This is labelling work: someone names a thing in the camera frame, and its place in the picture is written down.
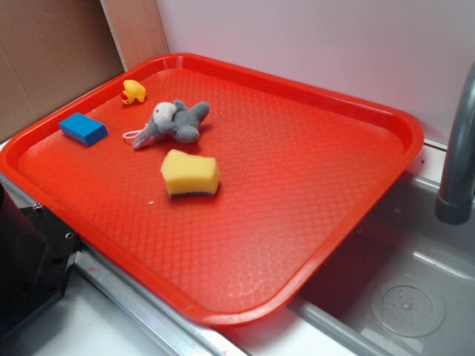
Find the black object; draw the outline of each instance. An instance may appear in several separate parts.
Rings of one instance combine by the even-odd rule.
[[[436,216],[444,223],[465,223],[475,190],[475,63],[468,72],[448,143]]]
[[[0,342],[61,299],[78,242],[47,208],[18,209],[0,185]]]

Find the blue sponge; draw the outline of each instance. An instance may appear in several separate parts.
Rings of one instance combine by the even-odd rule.
[[[69,137],[91,146],[108,135],[105,126],[80,113],[75,113],[59,123],[59,127]]]

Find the stainless steel sink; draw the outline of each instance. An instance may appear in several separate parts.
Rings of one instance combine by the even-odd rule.
[[[437,189],[404,174],[291,308],[368,355],[475,355],[475,209],[438,221]]]

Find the faucet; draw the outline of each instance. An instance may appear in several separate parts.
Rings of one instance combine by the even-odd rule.
[[[436,216],[444,223],[465,223],[475,192],[475,63],[460,96],[436,201]]]

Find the sink drain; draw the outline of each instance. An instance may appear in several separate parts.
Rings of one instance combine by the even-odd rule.
[[[439,293],[412,277],[393,278],[376,286],[371,311],[383,328],[406,337],[436,331],[445,317]]]

